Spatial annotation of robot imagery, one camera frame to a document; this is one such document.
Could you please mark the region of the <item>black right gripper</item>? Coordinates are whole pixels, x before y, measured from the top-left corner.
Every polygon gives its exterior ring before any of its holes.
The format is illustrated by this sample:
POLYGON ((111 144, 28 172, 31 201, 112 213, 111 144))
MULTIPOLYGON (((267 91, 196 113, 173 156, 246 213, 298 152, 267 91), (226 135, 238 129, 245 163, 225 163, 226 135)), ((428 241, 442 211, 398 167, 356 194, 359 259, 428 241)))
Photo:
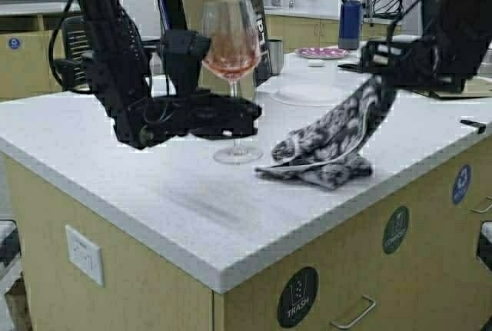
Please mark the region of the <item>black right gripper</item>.
POLYGON ((457 54, 436 38, 370 40, 361 48, 359 64, 387 85, 409 91, 461 93, 467 82, 457 54))

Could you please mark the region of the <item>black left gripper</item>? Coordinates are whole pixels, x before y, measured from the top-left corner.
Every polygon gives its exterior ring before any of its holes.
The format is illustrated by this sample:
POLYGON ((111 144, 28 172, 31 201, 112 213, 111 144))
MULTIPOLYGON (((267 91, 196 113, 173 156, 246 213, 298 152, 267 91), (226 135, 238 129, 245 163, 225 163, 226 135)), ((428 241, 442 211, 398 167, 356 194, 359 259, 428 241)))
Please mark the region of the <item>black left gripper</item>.
POLYGON ((261 106, 244 98, 197 91, 187 98, 144 98, 128 106, 142 143, 164 143, 193 134, 208 140, 235 139, 258 132, 261 106))

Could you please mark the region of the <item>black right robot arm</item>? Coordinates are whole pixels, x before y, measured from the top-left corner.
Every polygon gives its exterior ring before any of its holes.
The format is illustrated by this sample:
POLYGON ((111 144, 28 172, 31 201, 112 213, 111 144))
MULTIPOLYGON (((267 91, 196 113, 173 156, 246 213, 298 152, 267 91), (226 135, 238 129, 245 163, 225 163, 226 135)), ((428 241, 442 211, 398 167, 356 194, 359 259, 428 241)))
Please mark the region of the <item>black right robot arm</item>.
POLYGON ((381 39, 361 49, 368 84, 410 91, 460 94, 474 78, 491 43, 491 0, 414 0, 381 39), (412 41, 395 39, 397 24, 418 5, 427 24, 412 41))

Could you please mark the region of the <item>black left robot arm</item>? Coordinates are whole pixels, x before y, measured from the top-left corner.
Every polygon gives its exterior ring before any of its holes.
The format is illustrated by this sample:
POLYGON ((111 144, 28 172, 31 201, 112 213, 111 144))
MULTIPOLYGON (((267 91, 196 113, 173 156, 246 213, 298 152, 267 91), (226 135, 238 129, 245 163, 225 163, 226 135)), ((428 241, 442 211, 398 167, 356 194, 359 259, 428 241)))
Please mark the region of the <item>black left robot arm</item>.
POLYGON ((89 91, 114 122, 117 140, 138 150, 193 134, 209 140, 258 132, 262 109, 252 101, 198 87, 201 67, 216 48, 211 35, 167 30, 158 42, 173 94, 153 96, 151 54, 120 0, 78 0, 89 47, 81 67, 89 91))

